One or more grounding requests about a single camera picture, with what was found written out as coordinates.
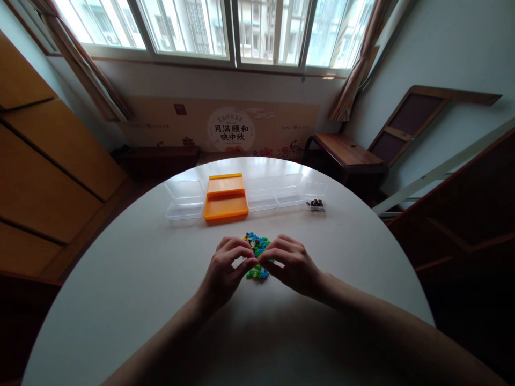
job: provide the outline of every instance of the white wall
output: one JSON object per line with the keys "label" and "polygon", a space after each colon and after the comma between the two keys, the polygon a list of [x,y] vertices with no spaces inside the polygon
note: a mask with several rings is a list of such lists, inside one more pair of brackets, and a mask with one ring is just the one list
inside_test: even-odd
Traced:
{"label": "white wall", "polygon": [[[49,58],[68,80],[62,58]],[[327,120],[343,79],[204,70],[127,62],[96,61],[122,95],[160,98],[200,98],[320,105],[315,131],[336,132],[340,122]]]}
{"label": "white wall", "polygon": [[393,166],[392,194],[515,116],[515,2],[420,0],[345,133],[368,147],[413,85],[502,94],[492,107],[454,104]]}
{"label": "white wall", "polygon": [[111,151],[114,147],[125,142],[125,138],[116,125],[108,126],[101,119],[91,98],[89,98],[78,79],[75,78],[77,84],[74,84],[73,88],[82,91],[82,98],[70,88],[56,69],[50,65],[39,46],[4,2],[0,2],[0,29],[107,151]]}

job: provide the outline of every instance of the orange box lid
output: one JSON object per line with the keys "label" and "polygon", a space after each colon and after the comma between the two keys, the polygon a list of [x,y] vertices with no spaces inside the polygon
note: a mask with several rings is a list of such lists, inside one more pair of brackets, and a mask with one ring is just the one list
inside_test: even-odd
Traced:
{"label": "orange box lid", "polygon": [[245,193],[243,175],[241,173],[222,174],[209,177],[207,197],[227,194]]}
{"label": "orange box lid", "polygon": [[243,193],[208,197],[205,202],[204,218],[215,220],[224,217],[248,214],[247,198]]}

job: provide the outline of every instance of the table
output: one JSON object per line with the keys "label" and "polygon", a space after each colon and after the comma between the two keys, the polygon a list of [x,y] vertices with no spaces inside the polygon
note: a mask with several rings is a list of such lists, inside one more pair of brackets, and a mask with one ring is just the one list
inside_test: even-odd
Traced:
{"label": "table", "polygon": [[[320,269],[434,325],[406,255],[347,188],[303,165],[258,157],[211,162],[173,179],[199,179],[205,189],[209,175],[228,173],[302,173],[302,185],[328,184],[327,210],[298,205],[217,225],[170,222],[169,193],[156,186],[106,228],[69,276],[36,340],[24,386],[100,384],[195,293],[224,235],[290,235]],[[243,278],[185,356],[178,384],[399,384],[345,317],[274,277]]]}

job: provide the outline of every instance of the curtain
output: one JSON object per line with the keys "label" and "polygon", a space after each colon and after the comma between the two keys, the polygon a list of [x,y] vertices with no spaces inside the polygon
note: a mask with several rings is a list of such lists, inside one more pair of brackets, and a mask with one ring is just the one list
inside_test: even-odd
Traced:
{"label": "curtain", "polygon": [[129,109],[80,45],[52,0],[29,1],[40,15],[61,55],[70,65],[104,119],[108,122],[123,122],[130,119]]}
{"label": "curtain", "polygon": [[377,39],[381,34],[382,27],[387,17],[391,14],[389,11],[391,11],[395,3],[397,3],[397,0],[377,0],[374,4],[370,22],[363,37],[363,45],[361,46],[358,60],[350,71],[349,77],[343,85],[342,91],[334,101],[333,107],[329,113],[329,119],[331,121],[346,122],[349,120],[352,104],[354,103],[354,98],[363,79],[366,65],[376,45]]}

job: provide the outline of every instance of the finger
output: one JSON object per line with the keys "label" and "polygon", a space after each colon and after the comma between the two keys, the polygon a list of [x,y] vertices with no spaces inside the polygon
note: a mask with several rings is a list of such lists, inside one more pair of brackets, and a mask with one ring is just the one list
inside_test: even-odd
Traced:
{"label": "finger", "polygon": [[252,247],[251,245],[248,243],[248,241],[245,241],[243,239],[239,239],[237,237],[231,237],[231,239],[229,241],[227,241],[226,244],[224,244],[223,247],[220,248],[220,251],[221,252],[227,252],[233,248],[236,248],[236,247],[244,247],[244,248],[247,248],[248,250],[252,251]]}
{"label": "finger", "polygon": [[258,259],[255,257],[243,260],[240,265],[234,268],[234,272],[231,273],[235,280],[240,281],[245,274],[254,268],[258,264]]}
{"label": "finger", "polygon": [[284,249],[272,248],[267,249],[261,254],[259,257],[259,263],[261,264],[262,262],[270,259],[277,260],[284,265],[295,263],[297,260],[293,253],[287,252]]}
{"label": "finger", "polygon": [[226,245],[230,240],[232,239],[232,236],[224,236],[220,244],[216,247],[216,250],[218,251],[221,247]]}
{"label": "finger", "polygon": [[220,256],[220,260],[223,263],[232,264],[232,262],[240,256],[246,257],[248,259],[255,258],[254,252],[251,249],[242,246],[237,246],[236,248],[233,248],[230,251],[222,253]]}
{"label": "finger", "polygon": [[282,239],[282,240],[286,240],[288,242],[291,242],[292,244],[295,244],[297,246],[302,246],[302,243],[300,241],[297,241],[295,239],[292,239],[291,237],[289,236],[286,236],[285,234],[280,234],[279,236],[277,236],[278,239]]}
{"label": "finger", "polygon": [[270,244],[268,244],[267,250],[272,249],[272,248],[283,249],[287,252],[296,252],[298,250],[297,245],[292,244],[291,242],[283,240],[283,239],[275,239]]}
{"label": "finger", "polygon": [[283,281],[284,272],[282,267],[274,264],[271,261],[264,260],[260,263],[263,268],[265,268],[272,276],[275,276],[280,281]]}

